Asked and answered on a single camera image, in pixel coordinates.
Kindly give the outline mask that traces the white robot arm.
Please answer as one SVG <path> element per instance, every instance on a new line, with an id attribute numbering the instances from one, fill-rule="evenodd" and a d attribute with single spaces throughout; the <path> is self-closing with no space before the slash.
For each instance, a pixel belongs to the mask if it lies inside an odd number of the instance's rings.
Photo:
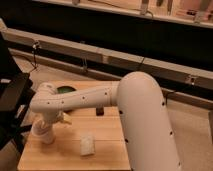
<path id="1" fill-rule="evenodd" d="M 63 94 L 44 82 L 30 103 L 51 124 L 63 111 L 111 106 L 118 108 L 134 171 L 182 171 L 162 90 L 147 73 L 131 72 L 119 81 Z"/>

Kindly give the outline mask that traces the yellow object under arm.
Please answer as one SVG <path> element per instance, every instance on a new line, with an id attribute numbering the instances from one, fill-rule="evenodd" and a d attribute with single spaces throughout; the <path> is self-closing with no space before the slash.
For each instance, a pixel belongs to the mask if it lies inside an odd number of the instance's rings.
<path id="1" fill-rule="evenodd" d="M 61 114 L 61 120 L 60 120 L 60 122 L 62 124 L 68 124 L 68 125 L 72 124 L 72 121 L 71 121 L 70 117 L 67 114 L 65 114 L 65 113 Z"/>

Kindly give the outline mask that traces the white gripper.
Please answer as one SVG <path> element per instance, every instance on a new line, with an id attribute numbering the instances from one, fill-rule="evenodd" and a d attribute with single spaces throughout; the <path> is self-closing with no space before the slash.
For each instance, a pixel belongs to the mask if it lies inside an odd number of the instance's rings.
<path id="1" fill-rule="evenodd" d="M 51 127 L 53 124 L 61 121 L 63 119 L 63 112 L 49 112 L 49 113 L 42 113 L 41 118 L 37 121 L 39 127 L 41 129 L 47 129 Z"/>

